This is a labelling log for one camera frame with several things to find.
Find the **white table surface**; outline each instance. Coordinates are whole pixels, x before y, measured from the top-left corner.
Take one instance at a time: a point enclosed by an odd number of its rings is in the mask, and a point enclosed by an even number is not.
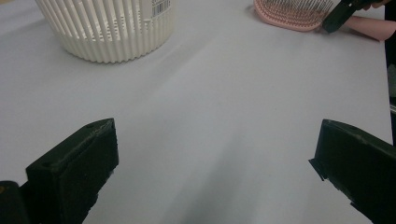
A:
[[[323,119],[391,142],[384,44],[276,28],[251,6],[178,1],[159,49],[98,64],[66,53],[35,1],[0,5],[0,179],[23,184],[68,135],[114,118],[120,165],[86,224],[371,223],[308,160]]]

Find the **pink bristles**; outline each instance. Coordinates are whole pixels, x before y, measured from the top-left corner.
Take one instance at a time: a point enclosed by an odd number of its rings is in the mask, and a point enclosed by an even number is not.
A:
[[[332,7],[332,0],[254,0],[266,23],[295,31],[315,30]]]

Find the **pink brush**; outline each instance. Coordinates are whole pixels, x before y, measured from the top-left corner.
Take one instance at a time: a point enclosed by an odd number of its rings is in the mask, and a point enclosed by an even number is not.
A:
[[[308,32],[320,27],[329,14],[332,0],[254,0],[259,17],[266,23]],[[381,21],[352,16],[345,25],[379,41],[390,38],[396,30],[395,21]]]

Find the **white plastic basket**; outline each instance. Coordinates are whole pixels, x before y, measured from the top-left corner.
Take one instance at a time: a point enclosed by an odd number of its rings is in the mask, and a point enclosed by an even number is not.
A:
[[[115,63],[145,55],[174,29],[174,0],[35,0],[70,53]]]

